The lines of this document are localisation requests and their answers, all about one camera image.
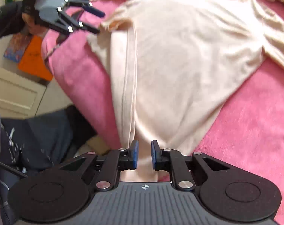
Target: pink blanket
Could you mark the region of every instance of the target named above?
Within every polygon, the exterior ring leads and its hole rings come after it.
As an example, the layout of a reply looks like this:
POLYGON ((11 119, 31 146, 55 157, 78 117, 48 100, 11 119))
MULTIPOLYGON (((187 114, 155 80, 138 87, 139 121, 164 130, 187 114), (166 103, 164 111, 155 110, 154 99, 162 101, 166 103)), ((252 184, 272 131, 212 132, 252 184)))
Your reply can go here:
MULTIPOLYGON (((284 19, 284 5, 262 1, 284 19)), ((122 2, 93 4, 109 15, 122 2)), ((100 23, 87 13, 82 20, 100 23)), ((43 42, 44 54, 54 47, 57 36, 56 32, 48 33, 43 42)), ((118 148, 110 80, 86 43, 86 33, 71 35, 50 57, 49 66, 99 135, 111 148, 118 148)), ((276 221, 284 225, 284 70, 267 59, 228 99, 196 150, 273 181, 283 197, 276 221)))

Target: dark pants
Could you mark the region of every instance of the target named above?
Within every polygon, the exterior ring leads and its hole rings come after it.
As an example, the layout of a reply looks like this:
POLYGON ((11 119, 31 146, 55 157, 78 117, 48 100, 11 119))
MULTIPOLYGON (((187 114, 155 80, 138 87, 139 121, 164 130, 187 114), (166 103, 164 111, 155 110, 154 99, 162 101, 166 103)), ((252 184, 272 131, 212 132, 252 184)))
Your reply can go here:
MULTIPOLYGON (((0 161, 27 175, 72 158, 95 130, 74 107, 30 119, 2 119, 0 161)), ((9 189, 19 180, 0 168, 0 207, 4 225, 16 218, 7 203, 9 189)))

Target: orange paper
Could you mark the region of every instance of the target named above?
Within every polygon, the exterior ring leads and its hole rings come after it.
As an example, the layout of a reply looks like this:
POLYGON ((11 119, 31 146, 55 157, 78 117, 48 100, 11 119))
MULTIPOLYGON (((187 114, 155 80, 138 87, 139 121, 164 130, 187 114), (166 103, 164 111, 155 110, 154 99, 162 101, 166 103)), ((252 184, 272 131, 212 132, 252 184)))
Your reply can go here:
POLYGON ((18 64, 18 69, 23 72, 38 76, 42 79, 51 81, 53 75, 46 68, 41 57, 42 39, 38 36, 33 36, 29 46, 25 50, 21 61, 18 64))

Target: ribbed gray panel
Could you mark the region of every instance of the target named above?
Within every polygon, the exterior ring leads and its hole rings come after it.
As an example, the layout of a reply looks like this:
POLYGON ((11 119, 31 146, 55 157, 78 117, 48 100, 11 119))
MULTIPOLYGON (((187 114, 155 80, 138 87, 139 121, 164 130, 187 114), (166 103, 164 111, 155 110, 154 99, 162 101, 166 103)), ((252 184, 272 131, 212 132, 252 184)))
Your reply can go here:
MULTIPOLYGON (((95 195, 81 213, 54 225, 230 225, 208 213, 191 192, 170 183, 126 183, 95 195)), ((275 225, 267 220, 256 225, 275 225)), ((18 221, 16 225, 30 225, 18 221)))

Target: silver screw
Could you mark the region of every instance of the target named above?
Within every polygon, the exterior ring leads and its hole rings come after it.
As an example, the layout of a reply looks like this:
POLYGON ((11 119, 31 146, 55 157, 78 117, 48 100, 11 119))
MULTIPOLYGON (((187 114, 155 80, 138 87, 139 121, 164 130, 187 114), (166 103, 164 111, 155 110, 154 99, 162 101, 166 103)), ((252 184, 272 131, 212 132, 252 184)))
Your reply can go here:
POLYGON ((190 189, 193 186, 193 183, 190 181, 180 181, 179 186, 183 189, 190 189))
POLYGON ((107 181, 100 181, 96 184, 96 187, 98 187, 99 189, 102 189, 102 190, 107 189, 110 186, 111 186, 111 184, 107 181))

